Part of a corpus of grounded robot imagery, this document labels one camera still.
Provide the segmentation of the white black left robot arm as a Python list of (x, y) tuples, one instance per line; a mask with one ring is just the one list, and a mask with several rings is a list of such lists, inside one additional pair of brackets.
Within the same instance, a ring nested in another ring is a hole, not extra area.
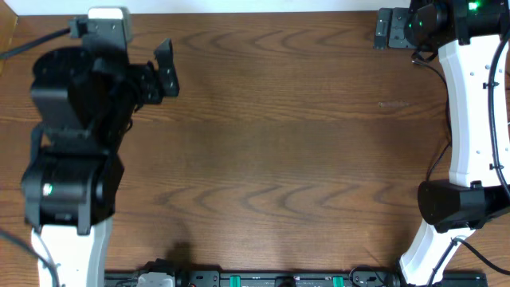
[(119, 149), (135, 112), (179, 94), (170, 39), (155, 60), (132, 64), (120, 18), (75, 18), (79, 46), (54, 49), (33, 66), (30, 89), (41, 122), (22, 177), (25, 221), (40, 253), (42, 286), (102, 286), (116, 192)]

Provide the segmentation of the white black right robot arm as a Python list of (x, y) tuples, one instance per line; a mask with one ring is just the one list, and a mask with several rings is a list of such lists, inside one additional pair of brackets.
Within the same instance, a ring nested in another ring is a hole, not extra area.
[(508, 0), (412, 1), (378, 12), (376, 49), (410, 49), (413, 62), (441, 64), (452, 152), (447, 179), (418, 187), (422, 223), (388, 286), (477, 286), (483, 275), (445, 275), (459, 246), (509, 212), (505, 85)]

